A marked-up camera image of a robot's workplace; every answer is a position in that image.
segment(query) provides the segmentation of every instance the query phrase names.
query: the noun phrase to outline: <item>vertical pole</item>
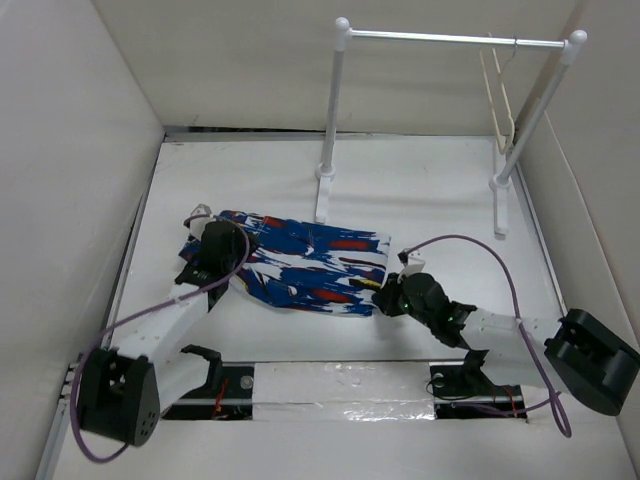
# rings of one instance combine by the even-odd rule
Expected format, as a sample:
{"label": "vertical pole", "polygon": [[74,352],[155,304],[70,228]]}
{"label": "vertical pole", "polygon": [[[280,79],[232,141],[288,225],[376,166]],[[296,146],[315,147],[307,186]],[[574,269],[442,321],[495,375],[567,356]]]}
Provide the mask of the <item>vertical pole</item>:
{"label": "vertical pole", "polygon": [[333,71],[331,73],[331,93],[329,95],[329,108],[327,110],[327,130],[322,145],[322,162],[318,167],[318,176],[334,175],[335,169],[331,165],[333,157],[333,145],[336,141],[338,97],[340,95],[340,82],[342,80],[342,64],[344,50],[347,47],[351,28],[346,18],[336,20],[336,44],[333,53]]}
{"label": "vertical pole", "polygon": [[578,52],[580,51],[580,47],[582,47],[582,44],[586,41],[587,41],[587,33],[583,30],[576,30],[569,37],[567,46],[562,52],[562,57],[560,58],[560,62],[556,67],[556,71],[553,74],[553,77],[551,78],[544,92],[542,93],[542,96],[540,97],[540,100],[538,101],[538,104],[536,105],[535,110],[531,114],[531,118],[529,119],[526,126],[524,127],[524,130],[522,130],[522,133],[519,135],[518,141],[516,142],[515,146],[513,147],[513,150],[511,151],[511,154],[507,159],[507,164],[505,165],[502,172],[499,175],[496,175],[493,179],[493,183],[497,184],[495,186],[504,188],[509,185],[511,172],[513,172],[513,169],[515,168],[516,163],[520,159],[520,155],[522,154],[524,147],[526,146],[527,142],[531,138],[531,135],[533,135],[533,132],[535,131],[536,126],[538,125],[538,122],[542,118],[542,115],[544,115],[544,112],[547,109],[547,106],[551,102],[551,98],[553,97],[553,94],[555,93],[556,89],[558,88],[558,85],[560,85],[560,82],[562,81],[562,77],[564,77],[564,74],[566,73],[567,69],[573,63],[576,56],[578,55]]}

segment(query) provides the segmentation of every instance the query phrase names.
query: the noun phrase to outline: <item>metal rod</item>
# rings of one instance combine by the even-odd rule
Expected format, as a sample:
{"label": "metal rod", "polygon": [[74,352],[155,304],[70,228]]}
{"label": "metal rod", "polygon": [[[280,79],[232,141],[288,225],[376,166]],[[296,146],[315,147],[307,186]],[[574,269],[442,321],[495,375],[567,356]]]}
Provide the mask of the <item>metal rod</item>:
{"label": "metal rod", "polygon": [[374,30],[353,29],[350,33],[351,38],[477,45],[481,47],[515,48],[517,46],[518,48],[528,48],[548,52],[561,52],[566,46],[566,42],[564,41],[525,40],[521,38],[468,37],[464,35],[432,35],[428,33],[379,32]]}
{"label": "metal rod", "polygon": [[322,164],[320,173],[331,173],[331,158],[333,157],[333,145],[336,141],[336,128],[338,117],[338,97],[340,95],[340,81],[342,80],[342,64],[344,63],[344,50],[333,52],[333,71],[331,73],[331,93],[329,95],[329,109],[327,110],[327,131],[322,144]]}
{"label": "metal rod", "polygon": [[509,183],[509,177],[511,176],[511,172],[515,168],[516,163],[518,163],[518,159],[520,158],[520,155],[522,154],[522,151],[524,150],[525,145],[529,141],[529,138],[531,138],[531,135],[533,135],[533,132],[538,126],[538,122],[540,122],[542,115],[544,115],[544,112],[547,109],[547,106],[551,102],[551,98],[553,97],[553,94],[558,88],[558,85],[560,85],[560,82],[562,81],[562,77],[564,77],[564,74],[566,73],[568,68],[569,68],[568,64],[565,64],[563,62],[558,63],[558,66],[556,67],[556,72],[553,74],[553,77],[549,81],[547,88],[542,93],[542,96],[540,97],[540,100],[538,101],[538,104],[536,105],[535,110],[531,114],[531,118],[529,118],[529,121],[527,122],[526,126],[522,130],[522,133],[518,136],[518,141],[515,143],[515,146],[513,147],[511,154],[507,158],[507,164],[504,166],[504,168],[502,169],[502,172],[500,173],[500,175],[498,175],[498,178],[496,179],[499,184],[506,185]]}

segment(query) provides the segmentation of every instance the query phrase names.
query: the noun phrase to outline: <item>blue, red and white garment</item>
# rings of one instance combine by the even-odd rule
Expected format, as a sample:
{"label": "blue, red and white garment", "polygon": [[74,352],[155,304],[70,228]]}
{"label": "blue, red and white garment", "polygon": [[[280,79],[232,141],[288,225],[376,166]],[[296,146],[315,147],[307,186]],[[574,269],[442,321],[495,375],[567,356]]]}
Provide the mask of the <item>blue, red and white garment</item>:
{"label": "blue, red and white garment", "polygon": [[[314,223],[225,210],[259,247],[232,285],[274,306],[370,316],[372,295],[384,282],[391,237]],[[180,256],[199,248],[190,237]]]}

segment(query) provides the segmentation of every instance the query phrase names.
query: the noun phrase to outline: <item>white table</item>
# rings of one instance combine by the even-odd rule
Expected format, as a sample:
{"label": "white table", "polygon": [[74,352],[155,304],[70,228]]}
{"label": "white table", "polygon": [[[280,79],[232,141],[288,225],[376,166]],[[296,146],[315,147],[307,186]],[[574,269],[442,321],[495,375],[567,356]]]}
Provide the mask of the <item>white table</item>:
{"label": "white table", "polygon": [[[209,204],[214,211],[235,209],[311,221],[320,148],[320,138],[164,144],[119,317],[164,298],[178,271],[176,253],[186,235],[182,220],[197,204]],[[557,293],[521,190],[510,192],[508,237],[494,237],[488,188],[492,149],[491,140],[482,137],[342,137],[335,150],[338,174],[328,223],[390,233],[389,271],[400,267],[398,251],[422,240],[447,233],[476,237],[509,265],[523,315],[558,318]],[[515,183],[516,190],[521,188]],[[503,273],[483,250],[450,241],[427,247],[423,256],[425,271],[442,283],[450,298],[512,313]],[[124,327],[116,336],[132,328]],[[440,344],[410,318],[341,318],[275,310],[233,289],[187,334],[186,342],[219,350],[225,361],[242,362],[434,360],[464,355]],[[407,371],[412,368],[423,367],[408,365]],[[317,375],[295,376],[291,371],[284,375],[280,380],[291,381],[276,383],[256,373],[256,393],[260,378],[266,382],[263,386],[277,384],[284,399],[308,401],[314,385],[320,385]],[[398,375],[394,381],[402,383],[406,377],[406,384],[415,386],[413,375]],[[382,390],[389,386],[385,378],[389,377],[380,379]],[[328,386],[332,379],[324,381],[329,383],[322,385]],[[285,405],[284,414],[266,409],[267,414],[257,413],[248,422],[164,421],[145,447],[130,449],[112,464],[96,466],[82,457],[70,431],[63,429],[54,478],[635,478],[615,420],[563,397],[574,428],[571,440],[556,431],[547,409],[531,414],[528,424],[363,422],[339,416],[318,421],[317,411],[306,417],[300,411],[287,415]],[[525,398],[532,404],[544,398],[544,392],[527,389]],[[97,452],[116,448],[108,440],[87,437]]]}

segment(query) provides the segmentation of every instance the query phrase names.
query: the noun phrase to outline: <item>red patch on fabric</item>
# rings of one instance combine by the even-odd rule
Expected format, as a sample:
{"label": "red patch on fabric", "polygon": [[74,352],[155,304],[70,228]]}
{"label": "red patch on fabric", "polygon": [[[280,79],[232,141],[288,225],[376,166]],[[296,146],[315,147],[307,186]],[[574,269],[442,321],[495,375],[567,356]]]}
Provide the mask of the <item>red patch on fabric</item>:
{"label": "red patch on fabric", "polygon": [[334,240],[330,243],[333,248],[348,248],[349,250],[367,250],[369,242],[364,240]]}
{"label": "red patch on fabric", "polygon": [[329,290],[314,290],[313,293],[323,299],[323,300],[327,300],[329,302],[335,302],[335,303],[350,303],[351,299],[349,297],[347,297],[346,295],[341,295],[340,293],[335,293],[335,292],[330,292]]}
{"label": "red patch on fabric", "polygon": [[284,227],[284,223],[273,217],[264,217],[264,223],[270,227]]}

